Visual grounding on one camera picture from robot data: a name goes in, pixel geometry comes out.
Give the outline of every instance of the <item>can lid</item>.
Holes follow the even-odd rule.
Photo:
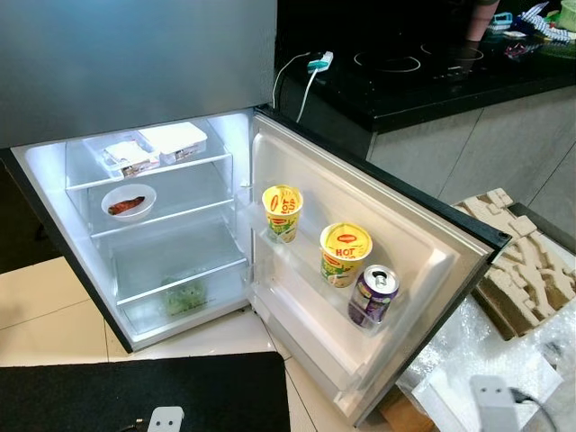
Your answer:
[[[400,285],[396,274],[384,265],[370,265],[367,267],[364,270],[364,279],[374,291],[376,297],[378,297],[378,294],[395,293]]]

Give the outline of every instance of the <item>gray wall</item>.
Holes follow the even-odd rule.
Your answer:
[[[576,87],[378,136],[368,161],[446,203],[502,187],[574,236]]]

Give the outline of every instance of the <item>noodle cup lid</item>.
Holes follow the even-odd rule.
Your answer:
[[[320,245],[330,256],[358,261],[372,252],[372,238],[365,229],[351,222],[328,225],[320,234]]]
[[[277,184],[262,193],[262,203],[269,213],[290,215],[300,211],[304,204],[304,199],[297,187]]]

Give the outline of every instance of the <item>tile floor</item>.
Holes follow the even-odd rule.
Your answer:
[[[64,258],[0,274],[0,366],[115,362],[277,350],[286,365],[292,431],[389,431],[379,415],[347,426],[250,309],[127,355]]]

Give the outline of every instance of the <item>white cable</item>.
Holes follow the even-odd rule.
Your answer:
[[[314,69],[314,72],[312,72],[312,76],[310,77],[310,81],[308,82],[308,85],[306,85],[306,91],[304,92],[304,97],[302,99],[302,105],[300,107],[300,113],[298,114],[298,118],[296,119],[297,123],[300,122],[300,118],[302,117],[302,113],[304,112],[304,105],[306,104],[306,98],[308,97],[308,91],[310,90],[310,87],[312,86],[312,81],[314,81],[314,77],[316,76],[316,74],[318,74],[318,69]]]
[[[284,72],[284,70],[286,68],[288,68],[290,66],[290,64],[295,61],[296,59],[300,58],[300,57],[305,57],[305,56],[309,56],[311,54],[310,51],[308,52],[304,52],[303,54],[298,54],[297,56],[292,57],[292,59],[286,63],[282,69],[280,69],[280,72],[278,72],[278,75],[276,76],[276,80],[274,81],[274,88],[272,89],[272,107],[275,108],[276,107],[276,86],[278,84],[278,79],[280,78],[280,75]]]

